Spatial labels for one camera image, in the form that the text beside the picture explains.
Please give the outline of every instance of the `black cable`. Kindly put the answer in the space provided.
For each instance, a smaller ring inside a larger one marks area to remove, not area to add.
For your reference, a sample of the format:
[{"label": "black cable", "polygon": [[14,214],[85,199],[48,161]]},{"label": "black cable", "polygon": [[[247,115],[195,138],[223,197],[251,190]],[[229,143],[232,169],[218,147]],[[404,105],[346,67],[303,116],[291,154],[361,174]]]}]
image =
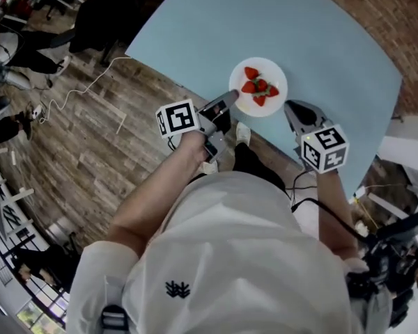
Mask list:
[{"label": "black cable", "polygon": [[302,189],[311,189],[311,188],[317,188],[317,186],[296,186],[294,188],[287,188],[287,191],[294,191],[294,190],[302,190]]},{"label": "black cable", "polygon": [[286,189],[284,189],[284,193],[286,194],[286,196],[288,197],[288,199],[291,201],[291,197],[288,195],[288,193],[286,192]]},{"label": "black cable", "polygon": [[366,238],[363,237],[361,234],[359,234],[358,232],[356,232],[351,226],[349,226],[345,221],[343,221],[341,218],[339,218],[329,207],[327,207],[325,204],[319,202],[316,199],[313,198],[305,198],[303,200],[301,200],[298,204],[293,205],[291,207],[291,211],[294,213],[298,207],[303,203],[303,202],[312,202],[314,204],[316,204],[318,207],[322,208],[323,210],[325,210],[327,213],[330,213],[331,215],[333,215],[333,217],[342,225],[342,227],[347,230],[352,236],[354,236],[356,239],[358,239],[360,242],[364,243],[364,244],[369,244],[370,241]]},{"label": "black cable", "polygon": [[[293,181],[293,189],[295,188],[295,183],[297,182],[297,180],[299,179],[299,177],[302,177],[303,175],[306,175],[309,171],[308,170],[304,170],[303,172],[299,173],[296,178]],[[293,191],[293,204],[292,206],[294,206],[295,204],[295,192]]]},{"label": "black cable", "polygon": [[3,45],[0,45],[0,47],[6,52],[6,54],[8,55],[8,60],[6,61],[6,62],[3,62],[3,63],[7,63],[7,62],[9,62],[10,60],[11,60],[11,55],[10,55],[10,53],[9,53],[9,51],[8,51],[8,49],[6,48],[6,47],[4,47]]},{"label": "black cable", "polygon": [[176,147],[175,147],[175,145],[173,144],[173,142],[172,142],[172,138],[171,138],[171,137],[168,137],[167,145],[169,146],[169,148],[170,148],[172,151],[175,151],[175,150],[176,150]]},{"label": "black cable", "polygon": [[9,26],[6,26],[6,25],[5,25],[5,24],[3,24],[3,23],[0,23],[0,26],[7,28],[9,31],[11,31],[11,32],[13,32],[13,33],[16,33],[17,35],[19,35],[19,36],[22,38],[23,43],[22,43],[22,45],[21,45],[20,47],[18,47],[18,48],[17,48],[17,51],[15,51],[15,53],[14,53],[14,56],[15,56],[17,53],[19,53],[19,52],[20,52],[20,50],[21,50],[21,49],[23,48],[23,46],[25,45],[25,43],[26,43],[25,37],[23,37],[23,35],[22,35],[19,31],[16,31],[15,29],[10,28]]}]

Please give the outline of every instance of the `shoe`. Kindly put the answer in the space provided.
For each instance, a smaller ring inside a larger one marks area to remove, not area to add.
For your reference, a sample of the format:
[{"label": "shoe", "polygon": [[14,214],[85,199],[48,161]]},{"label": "shoe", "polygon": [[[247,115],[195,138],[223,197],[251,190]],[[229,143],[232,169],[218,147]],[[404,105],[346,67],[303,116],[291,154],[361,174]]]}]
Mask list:
[{"label": "shoe", "polygon": [[23,113],[23,111],[20,111],[16,116],[15,116],[15,121],[20,122],[20,124],[23,125],[23,122],[25,120],[25,114]]},{"label": "shoe", "polygon": [[203,173],[206,175],[212,175],[213,173],[218,173],[218,163],[216,160],[209,162],[203,162]]},{"label": "shoe", "polygon": [[237,124],[237,131],[235,134],[237,136],[236,145],[240,143],[246,143],[246,146],[249,146],[249,142],[251,140],[251,129],[248,128],[248,126],[246,126],[242,122],[239,122]]},{"label": "shoe", "polygon": [[67,69],[68,65],[71,62],[71,57],[70,56],[66,56],[62,61],[59,62],[59,64],[57,65],[58,70],[56,73],[56,76],[58,77],[59,75],[61,75],[63,73],[64,70]]},{"label": "shoe", "polygon": [[26,118],[23,121],[21,121],[21,124],[23,125],[23,131],[25,131],[26,139],[28,141],[30,141],[31,137],[33,136],[33,132],[31,130],[31,121],[32,120]]},{"label": "shoe", "polygon": [[26,106],[25,109],[25,119],[29,119],[30,121],[34,120],[33,118],[33,111],[34,111],[34,106],[32,105],[32,103],[28,103],[28,105]]}]

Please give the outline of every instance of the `strawberry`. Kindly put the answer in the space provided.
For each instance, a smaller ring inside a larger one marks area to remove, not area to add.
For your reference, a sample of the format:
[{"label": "strawberry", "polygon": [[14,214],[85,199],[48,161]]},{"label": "strawberry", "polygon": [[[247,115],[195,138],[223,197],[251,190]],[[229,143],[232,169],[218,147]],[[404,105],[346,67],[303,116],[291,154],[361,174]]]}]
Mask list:
[{"label": "strawberry", "polygon": [[247,81],[242,88],[242,92],[249,93],[249,94],[255,93],[256,85],[252,83],[251,81]]},{"label": "strawberry", "polygon": [[262,95],[261,97],[254,97],[253,99],[259,106],[263,106],[265,104],[266,96]]},{"label": "strawberry", "polygon": [[249,80],[252,80],[258,77],[258,70],[255,68],[245,67],[245,74]]},{"label": "strawberry", "polygon": [[268,89],[268,83],[263,79],[259,79],[257,82],[257,91],[264,92],[266,89]]},{"label": "strawberry", "polygon": [[268,97],[275,97],[276,95],[279,95],[279,89],[277,89],[275,86],[271,86]]}]

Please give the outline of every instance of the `light blue tabletop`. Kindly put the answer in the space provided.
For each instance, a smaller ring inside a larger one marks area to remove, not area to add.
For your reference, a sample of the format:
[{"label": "light blue tabletop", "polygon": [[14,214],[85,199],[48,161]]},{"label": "light blue tabletop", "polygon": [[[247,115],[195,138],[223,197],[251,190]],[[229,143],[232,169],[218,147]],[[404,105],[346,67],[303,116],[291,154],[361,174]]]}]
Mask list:
[{"label": "light blue tabletop", "polygon": [[[240,61],[274,61],[288,99],[319,106],[346,133],[339,173],[347,196],[375,157],[401,86],[384,51],[331,0],[166,0],[126,53],[206,100],[227,91]],[[232,114],[297,159],[283,108],[267,118]]]}]

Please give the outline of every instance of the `black logo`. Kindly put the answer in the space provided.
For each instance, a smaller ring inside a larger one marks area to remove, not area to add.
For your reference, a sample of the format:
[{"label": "black logo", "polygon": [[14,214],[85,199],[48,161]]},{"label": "black logo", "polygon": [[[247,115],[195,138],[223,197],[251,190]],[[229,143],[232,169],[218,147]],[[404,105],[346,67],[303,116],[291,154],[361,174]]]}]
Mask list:
[{"label": "black logo", "polygon": [[184,299],[190,295],[189,285],[185,285],[184,282],[181,282],[181,285],[175,283],[175,281],[166,282],[166,289],[166,293],[172,298],[179,296]]},{"label": "black logo", "polygon": [[195,126],[189,103],[171,106],[165,109],[170,131],[175,132]]},{"label": "black logo", "polygon": [[305,156],[305,161],[307,161],[309,164],[314,166],[316,170],[319,169],[320,166],[320,153],[313,149],[308,143],[305,141],[303,142],[303,155]]},{"label": "black logo", "polygon": [[342,136],[334,127],[316,132],[315,135],[322,147],[326,150],[329,148],[335,148],[336,146],[343,145],[345,143]]},{"label": "black logo", "polygon": [[329,170],[331,168],[342,165],[344,163],[344,159],[346,158],[346,150],[346,148],[341,148],[337,151],[327,154],[325,156],[325,165],[323,169]]}]

